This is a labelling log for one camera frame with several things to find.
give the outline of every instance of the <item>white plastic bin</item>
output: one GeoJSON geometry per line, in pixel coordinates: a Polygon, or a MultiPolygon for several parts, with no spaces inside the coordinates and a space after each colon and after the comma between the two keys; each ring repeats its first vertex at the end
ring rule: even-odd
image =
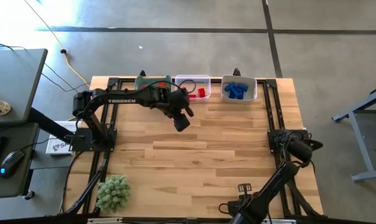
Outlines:
{"type": "Polygon", "coordinates": [[[221,100],[227,103],[240,103],[240,104],[251,104],[254,99],[257,98],[257,80],[255,78],[240,77],[234,75],[224,75],[221,81],[221,100]],[[225,91],[224,88],[234,82],[236,84],[244,84],[249,86],[248,91],[243,94],[243,99],[230,99],[229,92],[225,91]]]}
{"type": "MultiPolygon", "coordinates": [[[[195,94],[196,98],[189,98],[190,101],[207,101],[209,99],[210,94],[212,94],[212,84],[210,83],[210,76],[208,75],[177,75],[175,84],[180,85],[184,80],[193,80],[196,82],[196,88],[194,92],[190,94],[195,94]],[[206,96],[203,98],[199,97],[198,89],[203,88],[205,89],[206,96]]],[[[192,82],[186,81],[181,85],[181,87],[187,88],[187,91],[191,91],[194,88],[194,84],[192,82]]]]}

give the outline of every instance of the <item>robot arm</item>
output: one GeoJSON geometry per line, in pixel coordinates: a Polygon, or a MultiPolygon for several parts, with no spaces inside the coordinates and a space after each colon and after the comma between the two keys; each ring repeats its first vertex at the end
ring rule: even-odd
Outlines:
{"type": "MultiPolygon", "coordinates": [[[[313,151],[322,147],[322,143],[311,139],[291,137],[283,139],[281,147],[301,162],[284,160],[259,192],[255,192],[240,201],[228,202],[229,205],[232,205],[228,206],[228,210],[234,215],[230,224],[262,223],[268,214],[269,203],[285,184],[289,184],[290,180],[298,173],[300,167],[308,166],[313,151]]],[[[304,198],[303,200],[302,206],[307,208],[306,211],[311,212],[312,215],[320,216],[308,204],[305,204],[304,198]]]]}
{"type": "Polygon", "coordinates": [[[182,109],[185,109],[189,116],[194,115],[189,108],[189,97],[185,89],[179,88],[170,92],[168,88],[156,86],[147,86],[141,90],[95,89],[78,93],[73,98],[73,115],[86,121],[90,129],[98,128],[101,132],[103,127],[99,127],[98,120],[92,117],[94,112],[102,105],[124,103],[137,103],[161,110],[168,118],[174,119],[177,131],[183,131],[190,125],[186,116],[181,113],[182,109]]]}

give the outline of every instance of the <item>blue block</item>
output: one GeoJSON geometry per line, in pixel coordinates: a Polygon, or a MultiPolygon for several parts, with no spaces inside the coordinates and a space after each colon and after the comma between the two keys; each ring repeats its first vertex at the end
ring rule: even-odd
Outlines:
{"type": "Polygon", "coordinates": [[[233,92],[231,91],[230,92],[230,95],[228,96],[230,99],[234,99],[235,98],[235,94],[233,94],[233,92]]]}
{"type": "Polygon", "coordinates": [[[225,91],[230,91],[232,87],[235,86],[235,83],[234,82],[231,82],[230,84],[226,85],[224,90],[225,91]]]}
{"type": "Polygon", "coordinates": [[[248,91],[249,89],[249,86],[246,86],[244,84],[237,84],[237,87],[241,90],[241,91],[248,91]]]}
{"type": "Polygon", "coordinates": [[[233,94],[234,94],[235,96],[239,96],[239,95],[242,94],[242,91],[240,91],[240,89],[238,89],[237,86],[234,86],[233,88],[231,88],[231,92],[233,92],[233,94]]]}

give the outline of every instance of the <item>plastic container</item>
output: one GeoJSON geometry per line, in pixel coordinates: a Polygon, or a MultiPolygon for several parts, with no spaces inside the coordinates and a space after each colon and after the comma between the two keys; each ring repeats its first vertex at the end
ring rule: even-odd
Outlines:
{"type": "MultiPolygon", "coordinates": [[[[164,78],[150,78],[150,77],[138,76],[134,82],[134,89],[140,90],[144,88],[145,86],[148,86],[157,81],[167,81],[169,83],[172,82],[170,75],[166,75],[164,78]]],[[[168,84],[168,83],[157,83],[154,85],[155,86],[164,85],[164,87],[168,87],[171,90],[171,84],[168,84]]]]}
{"type": "MultiPolygon", "coordinates": [[[[176,85],[180,85],[184,80],[193,80],[196,82],[196,88],[194,92],[190,94],[195,94],[196,98],[189,98],[189,101],[207,101],[212,94],[212,84],[210,83],[210,76],[208,75],[178,75],[176,76],[176,85]],[[199,97],[198,89],[205,89],[205,97],[199,97]]],[[[187,88],[187,91],[191,91],[194,88],[192,82],[185,82],[181,87],[187,88]]]]}
{"type": "Polygon", "coordinates": [[[257,81],[255,78],[247,78],[235,75],[224,75],[221,80],[221,100],[226,103],[240,103],[240,104],[251,104],[254,99],[257,98],[257,81]],[[234,82],[236,84],[244,84],[249,87],[248,91],[243,93],[243,99],[231,99],[229,98],[229,92],[225,91],[224,88],[234,82]]]}

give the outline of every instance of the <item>black floor stripe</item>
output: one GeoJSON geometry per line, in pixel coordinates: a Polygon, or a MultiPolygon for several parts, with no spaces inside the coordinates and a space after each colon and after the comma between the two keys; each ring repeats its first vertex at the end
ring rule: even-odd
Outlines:
{"type": "MultiPolygon", "coordinates": [[[[229,34],[266,34],[266,29],[234,29],[234,28],[139,28],[139,27],[70,27],[51,26],[54,32],[158,32],[158,33],[229,33],[229,34]]],[[[46,27],[38,27],[36,31],[49,31],[46,27]]]]}
{"type": "Polygon", "coordinates": [[[274,34],[376,35],[376,30],[306,30],[274,29],[274,34]]]}
{"type": "Polygon", "coordinates": [[[275,36],[273,32],[273,25],[271,23],[270,9],[268,8],[267,0],[261,0],[263,3],[263,10],[265,16],[265,23],[267,25],[268,39],[270,40],[271,56],[273,58],[273,64],[275,69],[275,77],[282,78],[282,70],[278,51],[276,49],[275,36]]]}
{"type": "MultiPolygon", "coordinates": [[[[265,34],[270,30],[274,34],[331,34],[331,35],[376,35],[376,30],[317,30],[317,29],[240,29],[240,28],[141,28],[141,27],[74,27],[51,26],[54,32],[176,32],[176,33],[231,33],[265,34]]],[[[49,31],[38,27],[36,31],[49,31]]]]}

